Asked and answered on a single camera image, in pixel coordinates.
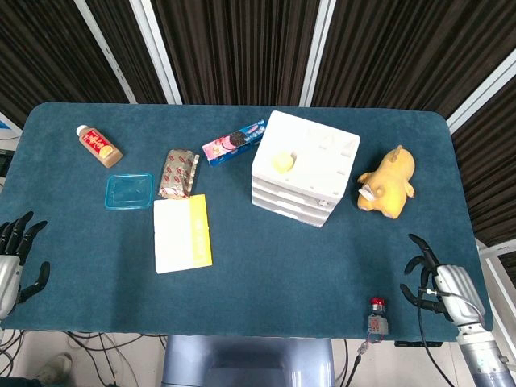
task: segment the table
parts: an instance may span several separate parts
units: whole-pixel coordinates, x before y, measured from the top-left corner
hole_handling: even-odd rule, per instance
[[[114,173],[150,172],[155,190],[167,151],[199,148],[274,109],[360,136],[347,192],[322,229],[251,204],[256,150],[216,167],[202,158],[195,194],[205,194],[214,264],[178,273],[154,269],[152,208],[108,211]],[[80,144],[80,124],[97,127],[124,153],[105,169]],[[416,160],[409,199],[397,220],[356,207],[356,178],[398,144]],[[463,265],[489,302],[447,125],[436,113],[271,106],[45,103],[27,120],[0,195],[0,220],[28,210],[48,225],[23,273],[32,282],[52,263],[47,288],[2,322],[39,330],[184,335],[364,338],[369,298],[387,300],[386,339],[419,340],[416,309],[401,282],[422,236],[442,263]],[[423,312],[427,339],[453,340],[443,316]],[[492,324],[490,311],[486,317]]]

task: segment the bottle label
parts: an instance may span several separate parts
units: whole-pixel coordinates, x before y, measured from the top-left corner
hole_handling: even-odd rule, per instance
[[[91,149],[98,153],[102,159],[105,159],[114,151],[113,147],[107,142],[107,139],[99,135],[96,131],[88,131],[82,136],[82,139]]]

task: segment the yellow sticky note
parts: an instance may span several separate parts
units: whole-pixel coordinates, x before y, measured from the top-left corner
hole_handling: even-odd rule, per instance
[[[158,273],[212,265],[204,195],[154,201],[154,252]]]

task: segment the psyduck plush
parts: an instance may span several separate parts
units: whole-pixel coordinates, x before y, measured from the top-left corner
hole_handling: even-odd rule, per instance
[[[361,210],[378,210],[392,219],[400,216],[406,197],[415,196],[409,179],[414,174],[414,158],[401,145],[387,153],[375,172],[367,172],[358,178],[358,207]]]

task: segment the shoe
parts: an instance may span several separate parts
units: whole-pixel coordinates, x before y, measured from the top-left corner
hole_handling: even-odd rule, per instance
[[[72,357],[68,353],[50,359],[38,372],[36,379],[43,385],[63,383],[72,370]]]

